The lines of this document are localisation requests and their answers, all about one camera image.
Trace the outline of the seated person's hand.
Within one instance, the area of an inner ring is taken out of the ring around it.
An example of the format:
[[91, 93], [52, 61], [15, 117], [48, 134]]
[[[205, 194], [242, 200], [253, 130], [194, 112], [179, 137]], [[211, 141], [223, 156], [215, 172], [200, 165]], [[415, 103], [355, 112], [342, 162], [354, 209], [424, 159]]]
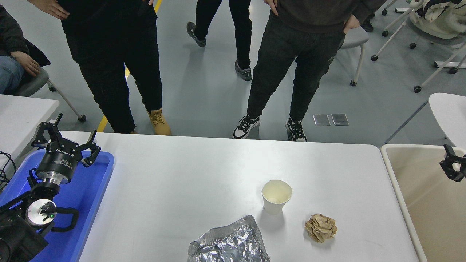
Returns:
[[27, 53], [14, 51], [10, 53], [20, 66], [31, 76], [36, 77], [40, 74], [40, 65]]

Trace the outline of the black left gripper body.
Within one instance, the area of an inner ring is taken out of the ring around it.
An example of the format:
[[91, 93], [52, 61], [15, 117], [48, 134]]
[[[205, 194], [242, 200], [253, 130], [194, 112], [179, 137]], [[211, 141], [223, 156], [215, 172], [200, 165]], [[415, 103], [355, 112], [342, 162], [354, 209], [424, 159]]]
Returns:
[[54, 172], [66, 179], [72, 179], [77, 168], [77, 152], [72, 151], [78, 146], [74, 141], [65, 141], [64, 147], [58, 141], [49, 142], [45, 155], [36, 168], [36, 176], [40, 179]]

